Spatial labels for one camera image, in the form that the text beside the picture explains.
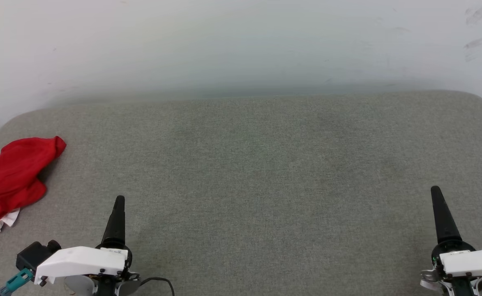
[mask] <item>gray table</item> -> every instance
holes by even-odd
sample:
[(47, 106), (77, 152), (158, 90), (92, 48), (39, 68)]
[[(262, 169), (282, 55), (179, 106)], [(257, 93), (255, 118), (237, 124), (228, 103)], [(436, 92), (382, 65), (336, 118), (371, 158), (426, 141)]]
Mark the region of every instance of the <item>gray table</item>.
[(177, 296), (437, 295), (419, 286), (432, 185), (482, 249), (482, 99), (464, 92), (62, 107), (11, 120), (0, 149), (55, 135), (47, 195), (0, 234), (0, 286), (33, 241), (95, 247), (119, 194), (133, 270)]

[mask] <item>black cable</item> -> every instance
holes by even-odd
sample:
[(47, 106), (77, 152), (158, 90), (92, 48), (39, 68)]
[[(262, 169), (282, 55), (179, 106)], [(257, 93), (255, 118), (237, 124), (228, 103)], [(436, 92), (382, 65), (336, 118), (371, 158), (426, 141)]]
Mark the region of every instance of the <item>black cable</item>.
[(143, 280), (143, 281), (141, 282), (141, 284), (139, 285), (139, 287), (142, 286), (143, 284), (151, 281), (151, 280), (153, 280), (153, 281), (165, 281), (165, 282), (167, 282), (168, 285), (170, 285), (171, 296), (175, 296), (175, 290), (173, 290), (173, 286), (171, 285), (170, 280), (165, 279), (165, 278), (163, 278), (163, 277), (151, 277), (151, 278), (148, 277), (147, 279), (145, 279), (145, 280)]

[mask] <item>robotic arm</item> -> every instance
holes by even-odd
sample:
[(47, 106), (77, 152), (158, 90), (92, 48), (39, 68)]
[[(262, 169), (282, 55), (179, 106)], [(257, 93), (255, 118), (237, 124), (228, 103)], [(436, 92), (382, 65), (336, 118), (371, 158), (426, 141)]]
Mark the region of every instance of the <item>robotic arm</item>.
[(170, 281), (151, 277), (141, 281), (140, 275), (129, 271), (131, 250), (125, 244), (126, 214), (124, 197), (115, 200), (102, 242), (92, 247), (62, 247), (51, 240), (47, 247), (32, 243), (17, 255), (16, 268), (20, 272), (0, 289), (0, 296), (12, 292), (29, 281), (43, 287), (56, 278), (65, 277), (65, 284), (79, 296), (127, 296), (150, 280)]
[(464, 242), (442, 191), (431, 188), (438, 245), (432, 251), (432, 270), (421, 272), (420, 284), (443, 296), (482, 296), (482, 250)]

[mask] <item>teal connector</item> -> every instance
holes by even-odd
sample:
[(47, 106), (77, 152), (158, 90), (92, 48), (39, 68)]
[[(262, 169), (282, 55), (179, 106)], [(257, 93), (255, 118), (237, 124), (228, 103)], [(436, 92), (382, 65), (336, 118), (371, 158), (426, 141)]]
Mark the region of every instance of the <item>teal connector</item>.
[(0, 288), (0, 296), (11, 296), (14, 291), (25, 285), (33, 277), (32, 272), (27, 268), (22, 269), (21, 272), (6, 282), (5, 287)]

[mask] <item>red towel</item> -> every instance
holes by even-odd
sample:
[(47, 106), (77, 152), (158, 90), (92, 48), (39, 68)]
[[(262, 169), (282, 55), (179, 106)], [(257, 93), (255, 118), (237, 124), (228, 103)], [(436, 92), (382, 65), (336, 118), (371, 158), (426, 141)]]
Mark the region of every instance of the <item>red towel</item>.
[(60, 137), (20, 139), (0, 153), (0, 219), (15, 208), (38, 201), (46, 191), (36, 178), (66, 148)]

